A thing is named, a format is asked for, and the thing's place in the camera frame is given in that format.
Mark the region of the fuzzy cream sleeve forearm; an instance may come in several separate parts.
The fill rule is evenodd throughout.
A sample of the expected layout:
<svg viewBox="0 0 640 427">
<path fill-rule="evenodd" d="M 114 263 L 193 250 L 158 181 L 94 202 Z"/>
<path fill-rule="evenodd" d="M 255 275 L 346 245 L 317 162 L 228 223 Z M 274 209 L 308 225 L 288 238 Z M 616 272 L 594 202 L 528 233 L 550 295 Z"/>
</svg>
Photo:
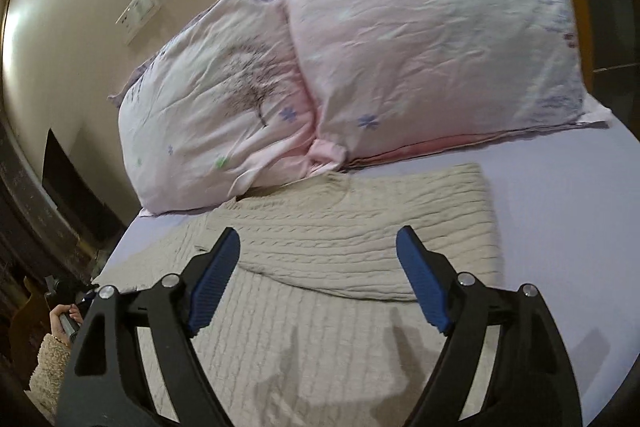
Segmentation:
<svg viewBox="0 0 640 427">
<path fill-rule="evenodd" d="M 53 335 L 45 335 L 40 343 L 37 366 L 29 378 L 26 395 L 51 425 L 55 422 L 58 397 L 68 361 L 70 348 Z"/>
</svg>

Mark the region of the person's left hand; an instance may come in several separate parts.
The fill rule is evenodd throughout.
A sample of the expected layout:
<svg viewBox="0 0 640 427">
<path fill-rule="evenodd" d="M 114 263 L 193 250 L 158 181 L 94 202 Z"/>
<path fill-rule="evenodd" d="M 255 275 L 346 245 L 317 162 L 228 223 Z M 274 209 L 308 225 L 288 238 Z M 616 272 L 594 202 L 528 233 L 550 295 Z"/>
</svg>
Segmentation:
<svg viewBox="0 0 640 427">
<path fill-rule="evenodd" d="M 84 321 L 78 306 L 75 303 L 57 305 L 50 311 L 49 317 L 53 337 L 70 347 Z"/>
</svg>

